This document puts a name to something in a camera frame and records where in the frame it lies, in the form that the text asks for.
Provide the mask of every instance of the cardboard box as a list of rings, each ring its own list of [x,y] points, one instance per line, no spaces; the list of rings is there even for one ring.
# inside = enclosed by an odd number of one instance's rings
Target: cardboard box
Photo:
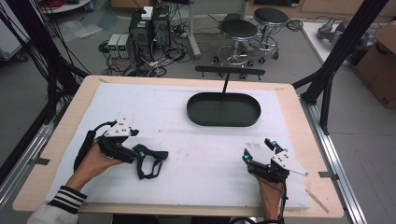
[[[375,38],[354,73],[384,107],[396,108],[396,21],[378,30]]]
[[[111,0],[111,6],[114,8],[143,8],[156,7],[161,0]]]

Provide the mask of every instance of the human hand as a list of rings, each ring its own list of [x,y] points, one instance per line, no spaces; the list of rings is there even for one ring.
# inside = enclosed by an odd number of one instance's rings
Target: human hand
[[[95,143],[92,145],[77,170],[67,181],[66,186],[81,191],[85,184],[92,178],[104,172],[108,167],[121,163],[122,161],[108,158],[102,153],[99,144]]]
[[[257,177],[257,180],[260,186],[264,220],[278,220],[277,208],[282,196],[282,184],[268,182],[260,177]]]

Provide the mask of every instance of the black and white striped cuff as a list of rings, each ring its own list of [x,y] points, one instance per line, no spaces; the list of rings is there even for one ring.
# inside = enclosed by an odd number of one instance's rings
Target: black and white striped cuff
[[[85,199],[87,199],[87,195],[82,194],[75,189],[70,189],[67,186],[61,186],[58,193],[48,204],[59,207],[69,213],[76,214]]]

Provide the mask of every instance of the wooden table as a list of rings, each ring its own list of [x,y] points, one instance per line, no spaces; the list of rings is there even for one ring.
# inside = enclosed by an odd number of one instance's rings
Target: wooden table
[[[61,122],[53,133],[41,158],[49,159],[48,165],[37,164],[24,183],[13,208],[17,211],[34,211],[44,202],[57,167],[75,134],[85,111],[90,105],[96,89],[101,83],[124,83],[138,85],[164,85],[184,87],[222,88],[224,82],[217,80],[145,78],[145,77],[86,77],[75,98],[67,108]],[[310,208],[307,210],[286,210],[286,217],[341,217],[344,211],[330,178],[321,178],[318,172],[327,168],[321,158],[318,145],[309,127],[304,111],[294,88],[290,84],[230,81],[229,88],[275,91],[288,126],[290,141],[297,160],[309,173],[304,177]],[[169,206],[117,203],[84,203],[80,212],[130,213],[187,216],[230,216],[261,217],[257,208]]]

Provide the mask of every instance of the black oval tray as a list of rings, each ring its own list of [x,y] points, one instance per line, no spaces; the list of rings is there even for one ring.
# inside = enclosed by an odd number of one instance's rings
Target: black oval tray
[[[200,92],[187,102],[190,120],[202,126],[248,127],[261,113],[259,102],[244,93]]]

